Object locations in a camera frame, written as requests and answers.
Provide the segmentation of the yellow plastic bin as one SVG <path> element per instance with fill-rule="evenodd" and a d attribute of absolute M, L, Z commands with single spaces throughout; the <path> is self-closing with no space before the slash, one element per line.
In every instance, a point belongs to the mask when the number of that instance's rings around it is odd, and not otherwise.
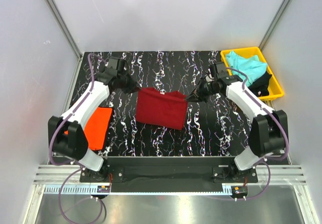
<path fill-rule="evenodd" d="M 258 47 L 248 47 L 248 48 L 239 48 L 239 49 L 233 49 L 233 50 L 223 50 L 221 51 L 220 55 L 221 55 L 221 61 L 225 63 L 225 65 L 227 67 L 228 63 L 225 59 L 225 56 L 230 53 L 231 51 L 234 51 L 236 54 L 245 57 L 245 58 L 249 58 L 253 55 L 258 55 L 260 61 L 267 63 L 262 52 L 260 51 L 260 49 Z M 268 96 L 264 96 L 264 97 L 258 97 L 260 100 L 262 101 L 273 101 L 277 98 L 280 98 L 284 95 L 284 92 L 281 88 L 281 86 L 279 85 L 278 81 L 276 80 L 272 70 L 270 69 L 269 65 L 267 64 L 267 70 L 266 70 L 269 74 L 272 75 L 270 82 L 269 82 L 269 95 Z M 238 71 L 237 69 L 233 68 L 233 71 L 228 70 L 230 75 L 237 75 L 239 77 L 241 77 L 242 80 L 246 80 L 248 79 L 247 75 L 244 74 L 243 72 Z"/>

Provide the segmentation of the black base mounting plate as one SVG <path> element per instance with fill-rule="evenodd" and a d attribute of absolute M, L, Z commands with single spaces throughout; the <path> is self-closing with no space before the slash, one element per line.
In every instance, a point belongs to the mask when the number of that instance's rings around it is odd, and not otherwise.
<path fill-rule="evenodd" d="M 108 176 L 102 177 L 88 169 L 73 175 L 64 193 L 90 192 L 97 186 L 111 184 L 111 193 L 119 195 L 218 194 L 229 195 L 225 185 L 257 184 L 255 168 L 238 179 L 215 179 L 214 174 L 233 161 L 233 157 L 110 157 Z"/>

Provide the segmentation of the folded orange t shirt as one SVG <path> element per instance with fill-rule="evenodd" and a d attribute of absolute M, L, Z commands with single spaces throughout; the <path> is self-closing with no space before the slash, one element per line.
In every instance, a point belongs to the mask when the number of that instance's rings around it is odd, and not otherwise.
<path fill-rule="evenodd" d="M 98 107 L 82 127 L 83 133 L 76 127 L 76 133 L 72 134 L 71 143 L 75 150 L 85 149 L 87 141 L 89 149 L 101 151 L 106 146 L 106 136 L 112 119 L 114 108 Z"/>

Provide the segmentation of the black t shirt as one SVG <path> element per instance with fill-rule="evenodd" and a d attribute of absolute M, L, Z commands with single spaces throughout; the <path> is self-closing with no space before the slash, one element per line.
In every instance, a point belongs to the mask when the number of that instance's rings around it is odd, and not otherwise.
<path fill-rule="evenodd" d="M 255 80 L 249 89 L 257 97 L 264 97 L 269 95 L 269 82 L 272 75 L 268 72 L 265 72 L 260 78 Z"/>

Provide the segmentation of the right corner aluminium post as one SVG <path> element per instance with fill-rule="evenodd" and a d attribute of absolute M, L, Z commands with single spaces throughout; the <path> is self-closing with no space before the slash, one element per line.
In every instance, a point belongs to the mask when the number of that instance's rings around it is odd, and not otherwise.
<path fill-rule="evenodd" d="M 276 27 L 278 26 L 279 22 L 281 21 L 284 13 L 288 9 L 290 3 L 292 0 L 282 0 L 277 12 L 275 13 L 269 27 L 267 28 L 260 44 L 259 44 L 259 49 L 262 51 L 265 49 L 267 43 L 269 42 L 271 36 L 273 35 Z"/>

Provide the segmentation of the left orange connector box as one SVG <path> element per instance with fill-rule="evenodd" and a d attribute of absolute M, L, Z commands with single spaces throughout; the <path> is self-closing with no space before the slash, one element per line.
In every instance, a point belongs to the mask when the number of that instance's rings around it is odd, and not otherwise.
<path fill-rule="evenodd" d="M 101 184 L 97 186 L 97 193 L 110 193 L 111 184 Z"/>

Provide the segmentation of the left corner aluminium post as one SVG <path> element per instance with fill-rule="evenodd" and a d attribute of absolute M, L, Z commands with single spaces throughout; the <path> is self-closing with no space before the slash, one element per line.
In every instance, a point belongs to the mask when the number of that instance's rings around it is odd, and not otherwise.
<path fill-rule="evenodd" d="M 82 53 L 79 50 L 79 47 L 77 46 L 71 32 L 69 31 L 60 11 L 59 8 L 55 2 L 55 0 L 45 0 L 53 17 L 55 18 L 60 30 L 62 31 L 65 39 L 67 40 L 72 52 L 76 56 L 77 59 L 80 59 L 82 57 Z"/>

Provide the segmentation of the dark red polo shirt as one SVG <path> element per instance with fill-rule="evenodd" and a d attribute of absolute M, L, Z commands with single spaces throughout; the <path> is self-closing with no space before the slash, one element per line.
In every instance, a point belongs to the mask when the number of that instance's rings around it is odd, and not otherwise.
<path fill-rule="evenodd" d="M 136 121 L 182 130 L 188 108 L 185 97 L 178 91 L 162 93 L 155 88 L 142 88 L 137 96 Z"/>

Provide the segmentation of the turquoise t shirt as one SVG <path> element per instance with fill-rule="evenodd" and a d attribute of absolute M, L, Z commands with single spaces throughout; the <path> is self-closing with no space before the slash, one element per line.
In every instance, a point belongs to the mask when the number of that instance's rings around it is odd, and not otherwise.
<path fill-rule="evenodd" d="M 250 87 L 256 80 L 262 77 L 267 70 L 267 63 L 260 61 L 258 55 L 245 58 L 231 51 L 225 56 L 225 59 L 230 68 L 237 69 L 247 75 L 247 87 Z"/>

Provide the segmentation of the aluminium frame rail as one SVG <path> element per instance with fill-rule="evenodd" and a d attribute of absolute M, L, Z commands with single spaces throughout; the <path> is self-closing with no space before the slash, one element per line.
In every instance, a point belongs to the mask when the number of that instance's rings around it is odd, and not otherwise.
<path fill-rule="evenodd" d="M 50 185 L 61 184 L 69 174 L 78 170 L 77 166 L 64 165 L 40 165 L 38 167 L 33 184 Z M 271 173 L 271 185 L 305 185 L 306 179 L 304 177 L 301 166 L 299 165 L 270 165 L 266 167 L 259 165 L 255 168 L 258 184 L 264 184 L 268 180 L 268 173 Z"/>

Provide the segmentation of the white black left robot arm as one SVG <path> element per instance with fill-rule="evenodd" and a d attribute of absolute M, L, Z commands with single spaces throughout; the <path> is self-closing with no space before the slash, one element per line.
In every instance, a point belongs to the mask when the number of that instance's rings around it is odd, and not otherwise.
<path fill-rule="evenodd" d="M 61 116 L 52 116 L 48 120 L 49 158 L 52 164 L 59 165 L 53 159 L 53 153 L 57 153 L 90 170 L 91 176 L 99 182 L 108 178 L 107 160 L 90 149 L 84 129 L 99 105 L 117 89 L 131 94 L 139 91 L 140 87 L 129 73 L 97 78 L 89 83 L 71 108 Z"/>

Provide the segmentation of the orange connector box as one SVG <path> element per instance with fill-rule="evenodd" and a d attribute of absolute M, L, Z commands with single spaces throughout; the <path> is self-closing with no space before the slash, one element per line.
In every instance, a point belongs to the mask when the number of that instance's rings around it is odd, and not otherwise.
<path fill-rule="evenodd" d="M 111 184 L 101 184 L 97 186 L 97 193 L 110 193 Z"/>
<path fill-rule="evenodd" d="M 248 195 L 248 187 L 247 186 L 234 186 L 232 187 L 232 196 L 234 198 L 243 198 Z"/>

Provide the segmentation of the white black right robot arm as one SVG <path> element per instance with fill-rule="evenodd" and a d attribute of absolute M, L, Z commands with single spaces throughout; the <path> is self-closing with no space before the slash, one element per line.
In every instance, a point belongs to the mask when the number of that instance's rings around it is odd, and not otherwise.
<path fill-rule="evenodd" d="M 252 122 L 248 146 L 215 179 L 230 178 L 239 182 L 249 170 L 267 160 L 282 161 L 288 155 L 287 115 L 259 100 L 238 76 L 220 80 L 201 78 L 197 87 L 186 97 L 187 102 L 206 102 L 211 95 L 224 94 Z"/>

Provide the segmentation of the right orange connector box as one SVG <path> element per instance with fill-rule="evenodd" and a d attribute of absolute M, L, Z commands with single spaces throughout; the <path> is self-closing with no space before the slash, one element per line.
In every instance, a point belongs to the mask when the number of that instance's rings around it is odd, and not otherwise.
<path fill-rule="evenodd" d="M 234 186 L 232 187 L 232 196 L 234 198 L 243 198 L 248 195 L 248 187 L 247 186 Z"/>

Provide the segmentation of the corner aluminium post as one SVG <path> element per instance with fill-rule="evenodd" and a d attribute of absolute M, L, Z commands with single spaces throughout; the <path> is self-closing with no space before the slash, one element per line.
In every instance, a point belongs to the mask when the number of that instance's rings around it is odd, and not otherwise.
<path fill-rule="evenodd" d="M 59 8 L 55 2 L 55 0 L 45 0 L 53 17 L 55 18 L 60 30 L 62 31 L 65 39 L 67 40 L 72 52 L 76 56 L 77 59 L 80 59 L 82 57 L 82 53 L 79 50 L 79 47 L 77 46 L 71 32 L 69 31 L 60 11 Z"/>
<path fill-rule="evenodd" d="M 267 43 L 269 42 L 271 36 L 273 35 L 276 27 L 278 26 L 279 22 L 281 21 L 284 13 L 288 9 L 290 3 L 292 0 L 282 0 L 277 12 L 275 13 L 269 27 L 267 28 L 260 44 L 259 44 L 259 49 L 262 51 L 265 49 Z"/>

